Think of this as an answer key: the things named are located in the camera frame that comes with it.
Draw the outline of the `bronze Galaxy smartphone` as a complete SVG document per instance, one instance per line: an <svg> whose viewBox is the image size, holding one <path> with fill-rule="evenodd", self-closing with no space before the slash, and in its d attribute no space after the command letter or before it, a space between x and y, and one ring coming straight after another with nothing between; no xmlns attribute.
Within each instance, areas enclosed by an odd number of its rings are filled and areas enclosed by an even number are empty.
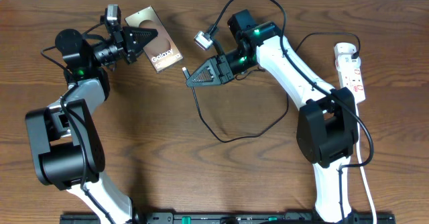
<svg viewBox="0 0 429 224"><path fill-rule="evenodd" d="M184 57L152 6L125 18L128 26L155 29L158 35L143 49L157 73L179 63Z"/></svg>

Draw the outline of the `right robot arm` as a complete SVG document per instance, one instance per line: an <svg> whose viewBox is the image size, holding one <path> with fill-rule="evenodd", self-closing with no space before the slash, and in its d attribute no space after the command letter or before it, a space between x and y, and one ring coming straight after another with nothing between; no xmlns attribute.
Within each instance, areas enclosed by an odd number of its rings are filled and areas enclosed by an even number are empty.
<svg viewBox="0 0 429 224"><path fill-rule="evenodd" d="M347 168L354 145L359 141L356 100L347 87L335 89L322 80L297 55L274 22L258 24L248 10L234 14L228 27L237 49L224 52L214 39L217 26L198 32L194 41L204 50L215 47L186 85L220 86L233 77L260 66L268 71L292 99L298 110L296 141L314 169L315 211L327 223L346 221L352 209L347 196Z"/></svg>

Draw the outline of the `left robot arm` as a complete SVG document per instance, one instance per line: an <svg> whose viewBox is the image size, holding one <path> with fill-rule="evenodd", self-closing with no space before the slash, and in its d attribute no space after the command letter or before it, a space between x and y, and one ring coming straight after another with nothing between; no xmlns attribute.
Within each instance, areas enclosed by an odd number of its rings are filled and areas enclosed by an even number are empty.
<svg viewBox="0 0 429 224"><path fill-rule="evenodd" d="M62 30L54 48L64 60L67 91L47 107L29 111L25 124L38 180L81 199L101 223L147 223L132 199L105 172L105 154L92 114L109 97L107 70L119 60L131 64L158 36L155 29L122 26L102 16L104 38Z"/></svg>

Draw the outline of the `white USB charger adapter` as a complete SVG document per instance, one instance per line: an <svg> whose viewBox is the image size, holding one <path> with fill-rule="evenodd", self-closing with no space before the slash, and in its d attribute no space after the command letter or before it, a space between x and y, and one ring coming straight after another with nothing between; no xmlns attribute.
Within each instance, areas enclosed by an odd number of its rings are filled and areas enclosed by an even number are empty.
<svg viewBox="0 0 429 224"><path fill-rule="evenodd" d="M351 55L352 59L359 57L359 53L355 45L347 42L339 42L334 47L334 55L338 58L340 55L348 54Z"/></svg>

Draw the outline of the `white power strip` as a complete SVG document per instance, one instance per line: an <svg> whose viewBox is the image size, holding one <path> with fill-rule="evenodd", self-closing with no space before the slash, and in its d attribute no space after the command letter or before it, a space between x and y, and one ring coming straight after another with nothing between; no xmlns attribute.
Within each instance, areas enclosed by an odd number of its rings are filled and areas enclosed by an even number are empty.
<svg viewBox="0 0 429 224"><path fill-rule="evenodd" d="M361 59L352 59L351 54L340 54L336 57L340 87L347 87L353 94L356 104L365 100L365 90L361 74Z"/></svg>

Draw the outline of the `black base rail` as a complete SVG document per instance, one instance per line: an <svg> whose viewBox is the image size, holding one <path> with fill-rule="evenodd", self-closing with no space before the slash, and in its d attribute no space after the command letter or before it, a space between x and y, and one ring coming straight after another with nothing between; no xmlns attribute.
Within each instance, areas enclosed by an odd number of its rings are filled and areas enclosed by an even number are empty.
<svg viewBox="0 0 429 224"><path fill-rule="evenodd" d="M126 223L147 223L147 224L223 224L223 223L329 223L324 222L313 211L289 211L284 214L173 214L173 213L151 213L143 218L145 222L132 221ZM92 215L61 215L60 224L92 224L101 223L99 218ZM367 213L349 214L345 223L368 224L373 223L373 216ZM396 219L393 214L377 214L377 223L395 224Z"/></svg>

